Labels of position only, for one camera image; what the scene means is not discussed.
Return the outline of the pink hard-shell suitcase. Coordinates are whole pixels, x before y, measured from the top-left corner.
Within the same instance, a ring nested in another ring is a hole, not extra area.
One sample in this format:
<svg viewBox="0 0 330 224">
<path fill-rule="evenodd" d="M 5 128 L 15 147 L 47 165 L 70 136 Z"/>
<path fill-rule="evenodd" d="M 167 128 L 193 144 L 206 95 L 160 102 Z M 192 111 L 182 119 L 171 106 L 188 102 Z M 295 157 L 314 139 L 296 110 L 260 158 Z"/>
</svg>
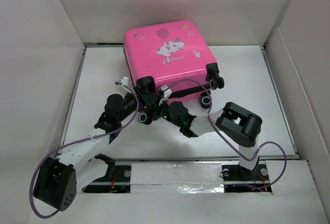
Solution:
<svg viewBox="0 0 330 224">
<path fill-rule="evenodd" d="M 134 86 L 159 95 L 159 88 L 168 85 L 168 104 L 197 98 L 208 109 L 210 91 L 224 87 L 218 63 L 192 21 L 130 29 L 123 48 Z"/>
</svg>

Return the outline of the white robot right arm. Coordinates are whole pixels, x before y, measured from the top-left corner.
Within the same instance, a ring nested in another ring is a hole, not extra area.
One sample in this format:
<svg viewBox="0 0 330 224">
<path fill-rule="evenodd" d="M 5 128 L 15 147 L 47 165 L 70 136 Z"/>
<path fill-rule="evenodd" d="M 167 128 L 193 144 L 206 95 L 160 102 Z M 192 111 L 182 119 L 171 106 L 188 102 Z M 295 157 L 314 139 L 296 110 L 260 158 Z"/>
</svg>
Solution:
<svg viewBox="0 0 330 224">
<path fill-rule="evenodd" d="M 190 114 L 180 101 L 157 104 L 152 114 L 154 120 L 160 117 L 167 120 L 188 138 L 216 132 L 239 155 L 238 173 L 242 180 L 256 175 L 259 163 L 257 141 L 262 125 L 257 114 L 228 102 L 221 110 L 196 116 Z"/>
</svg>

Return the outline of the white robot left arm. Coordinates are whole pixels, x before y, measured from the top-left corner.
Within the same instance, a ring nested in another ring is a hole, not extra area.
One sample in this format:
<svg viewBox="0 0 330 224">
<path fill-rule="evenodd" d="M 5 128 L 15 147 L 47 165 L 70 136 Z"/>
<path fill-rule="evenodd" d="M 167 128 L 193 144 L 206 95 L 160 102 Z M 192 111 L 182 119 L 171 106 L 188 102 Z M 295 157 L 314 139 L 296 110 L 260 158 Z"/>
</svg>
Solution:
<svg viewBox="0 0 330 224">
<path fill-rule="evenodd" d="M 112 94 L 107 98 L 101 114 L 89 136 L 64 145 L 71 150 L 58 156 L 46 155 L 34 172 L 29 189 L 29 201 L 37 198 L 59 211 L 66 210 L 77 191 L 77 174 L 89 160 L 101 153 L 124 129 L 122 121 L 136 116 L 144 107 L 158 105 L 160 95 L 146 93 L 138 87 L 130 89 L 125 96 Z"/>
</svg>

